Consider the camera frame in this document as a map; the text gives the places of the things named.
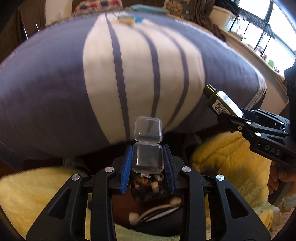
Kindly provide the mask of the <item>person's right hand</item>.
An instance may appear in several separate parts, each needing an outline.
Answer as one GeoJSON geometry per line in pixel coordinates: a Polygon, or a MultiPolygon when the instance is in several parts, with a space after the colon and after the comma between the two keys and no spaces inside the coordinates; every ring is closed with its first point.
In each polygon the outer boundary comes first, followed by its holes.
{"type": "Polygon", "coordinates": [[[267,182],[267,188],[270,194],[278,189],[279,181],[292,183],[279,206],[281,212],[288,212],[295,207],[295,170],[280,170],[276,162],[272,162],[270,165],[269,178],[267,182]]]}

